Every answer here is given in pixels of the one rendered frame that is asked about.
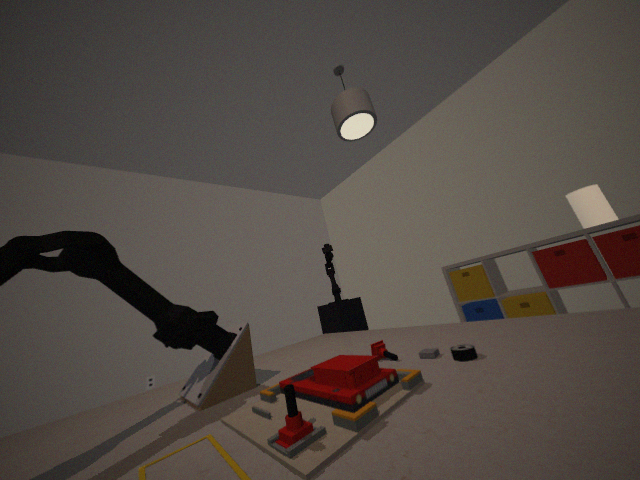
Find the yellow rectangular outline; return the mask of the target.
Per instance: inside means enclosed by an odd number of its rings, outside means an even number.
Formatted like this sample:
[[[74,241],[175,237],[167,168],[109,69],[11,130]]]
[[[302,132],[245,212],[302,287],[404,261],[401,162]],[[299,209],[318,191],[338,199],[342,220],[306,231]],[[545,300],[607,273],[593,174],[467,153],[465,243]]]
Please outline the yellow rectangular outline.
[[[145,467],[151,466],[151,465],[153,465],[153,464],[155,464],[155,463],[157,463],[157,462],[159,462],[159,461],[161,461],[161,460],[163,460],[163,459],[165,459],[165,458],[167,458],[167,457],[169,457],[171,455],[174,455],[174,454],[176,454],[176,453],[178,453],[178,452],[180,452],[180,451],[182,451],[182,450],[184,450],[184,449],[186,449],[186,448],[188,448],[188,447],[190,447],[190,446],[192,446],[192,445],[204,440],[205,438],[207,438],[209,440],[209,442],[214,446],[214,448],[218,451],[218,453],[222,456],[222,458],[227,462],[227,464],[231,467],[231,469],[235,472],[235,474],[240,478],[240,480],[250,480],[250,478],[242,471],[242,469],[234,462],[234,460],[226,453],[226,451],[218,444],[218,442],[210,434],[205,436],[205,437],[203,437],[203,438],[201,438],[201,439],[199,439],[199,440],[197,440],[197,441],[195,441],[195,442],[193,442],[193,443],[191,443],[191,444],[189,444],[189,445],[187,445],[187,446],[185,446],[185,447],[183,447],[183,448],[181,448],[181,449],[179,449],[179,450],[177,450],[177,451],[175,451],[175,452],[173,452],[173,453],[171,453],[171,454],[168,454],[168,455],[166,455],[166,456],[164,456],[164,457],[162,457],[162,458],[160,458],[160,459],[158,459],[158,460],[156,460],[156,461],[154,461],[154,462],[152,462],[152,463],[150,463],[148,465],[146,464],[146,465],[138,468],[139,480],[146,480],[145,479]]]

